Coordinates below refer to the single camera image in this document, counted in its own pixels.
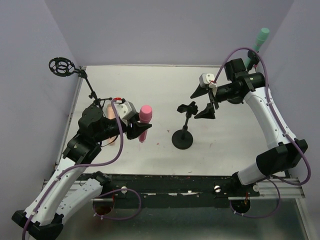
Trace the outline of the pink toy microphone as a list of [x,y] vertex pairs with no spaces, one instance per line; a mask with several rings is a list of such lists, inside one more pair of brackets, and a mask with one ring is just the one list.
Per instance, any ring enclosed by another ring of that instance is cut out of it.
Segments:
[[[143,105],[139,111],[139,120],[141,123],[149,124],[153,117],[153,109],[150,105]],[[143,143],[147,138],[147,130],[145,130],[139,137],[139,142]]]

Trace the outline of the black round-base clamp stand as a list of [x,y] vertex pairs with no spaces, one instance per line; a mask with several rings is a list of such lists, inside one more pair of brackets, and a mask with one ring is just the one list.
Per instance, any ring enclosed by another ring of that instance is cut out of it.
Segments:
[[190,104],[181,104],[178,106],[177,111],[181,114],[185,113],[185,122],[182,129],[175,131],[171,137],[172,144],[179,150],[186,150],[193,144],[193,136],[188,131],[188,122],[192,116],[198,113],[198,106],[195,101]]

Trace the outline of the mint green toy microphone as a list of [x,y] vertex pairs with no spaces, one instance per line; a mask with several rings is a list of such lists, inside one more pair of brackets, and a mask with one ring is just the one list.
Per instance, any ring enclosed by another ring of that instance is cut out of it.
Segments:
[[[255,39],[255,42],[254,42],[254,45],[252,47],[252,49],[255,51],[255,52],[259,52],[260,51],[260,48],[262,47],[262,45],[267,41],[268,37],[269,37],[269,34],[270,34],[270,30],[266,27],[263,27],[260,29],[256,39]],[[244,62],[244,65],[245,67],[247,68],[247,65],[248,65],[248,56],[247,56],[247,59],[245,60]]]

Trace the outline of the black round-base clip mic stand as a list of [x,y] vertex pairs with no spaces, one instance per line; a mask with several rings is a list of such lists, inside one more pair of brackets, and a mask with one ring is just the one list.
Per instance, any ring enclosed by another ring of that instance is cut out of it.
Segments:
[[248,61],[247,61],[247,67],[246,68],[247,68],[248,71],[250,71],[252,68],[256,68],[256,66],[260,62],[260,58],[252,50],[248,51],[247,57],[248,57]]

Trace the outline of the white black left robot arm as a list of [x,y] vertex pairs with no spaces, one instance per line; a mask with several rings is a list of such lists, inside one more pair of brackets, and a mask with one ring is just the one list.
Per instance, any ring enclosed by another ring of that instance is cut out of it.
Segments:
[[38,197],[24,210],[17,210],[12,220],[22,227],[22,238],[29,234],[36,240],[55,240],[64,225],[80,208],[100,195],[104,185],[110,180],[101,172],[96,172],[81,188],[68,195],[74,182],[88,168],[101,152],[101,142],[112,137],[120,137],[117,155],[107,165],[114,163],[121,155],[124,137],[138,138],[152,127],[139,117],[129,101],[113,99],[111,107],[115,117],[104,116],[101,107],[94,103],[88,106],[78,120],[78,131],[67,143],[60,162]]

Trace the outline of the black robot base mounting bar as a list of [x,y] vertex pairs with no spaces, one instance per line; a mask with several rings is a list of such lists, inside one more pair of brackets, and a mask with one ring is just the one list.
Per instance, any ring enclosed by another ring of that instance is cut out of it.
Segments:
[[102,193],[126,187],[130,192],[115,192],[102,201],[116,209],[227,208],[230,199],[258,197],[253,185],[236,183],[232,176],[146,175],[84,173],[81,184],[90,178],[103,183]]

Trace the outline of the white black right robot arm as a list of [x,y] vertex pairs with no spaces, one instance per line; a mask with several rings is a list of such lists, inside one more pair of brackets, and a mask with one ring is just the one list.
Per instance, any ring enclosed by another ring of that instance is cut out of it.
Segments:
[[282,118],[266,88],[265,77],[260,72],[249,73],[242,59],[228,61],[224,67],[229,84],[217,86],[211,73],[199,77],[199,85],[192,99],[208,95],[209,103],[198,113],[197,119],[214,119],[219,103],[246,103],[251,108],[264,134],[268,150],[256,157],[255,163],[234,174],[243,186],[297,166],[301,153],[308,144],[298,139]]

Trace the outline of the beige toy microphone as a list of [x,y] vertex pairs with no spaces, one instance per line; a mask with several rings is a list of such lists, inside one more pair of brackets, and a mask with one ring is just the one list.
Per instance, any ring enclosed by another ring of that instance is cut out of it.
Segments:
[[[107,118],[110,120],[113,120],[115,118],[115,112],[111,106],[111,104],[108,104],[106,107],[106,111],[107,111]],[[111,137],[108,139],[108,145],[113,146],[115,144],[117,137]]]

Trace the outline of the aluminium extrusion rail frame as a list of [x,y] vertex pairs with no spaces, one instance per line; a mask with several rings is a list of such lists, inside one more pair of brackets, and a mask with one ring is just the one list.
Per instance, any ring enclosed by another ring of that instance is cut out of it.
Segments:
[[[264,133],[249,105],[228,101],[218,104],[215,119],[194,119],[195,115],[189,119],[188,131],[193,137],[191,147],[180,150],[173,145],[173,133],[181,130],[186,121],[186,114],[179,113],[178,106],[194,101],[198,107],[197,114],[206,108],[210,102],[208,94],[194,99],[190,96],[198,87],[202,74],[217,76],[216,67],[105,65],[69,69],[51,66],[50,71],[60,77],[80,76],[89,85],[90,92],[106,91],[104,98],[95,96],[92,101],[83,102],[87,91],[79,89],[69,124],[76,132],[66,134],[61,158],[68,142],[79,129],[78,121],[83,111],[91,104],[102,108],[106,118],[107,106],[113,99],[131,102],[138,114],[142,106],[152,107],[149,123],[152,127],[147,130],[143,143],[139,138],[129,140],[124,137],[120,157],[106,164],[117,155],[120,137],[116,136],[114,145],[108,145],[109,139],[102,141],[101,152],[92,161],[94,166],[88,167],[82,174],[232,176],[235,179],[235,173],[254,164],[256,157],[268,150]],[[244,216],[253,200],[301,198],[301,182],[296,178],[281,178],[278,173],[250,184],[259,196],[229,199],[227,208]],[[130,189],[122,187],[102,192],[89,202],[93,202],[94,207],[116,209],[102,198],[118,192],[128,193]]]

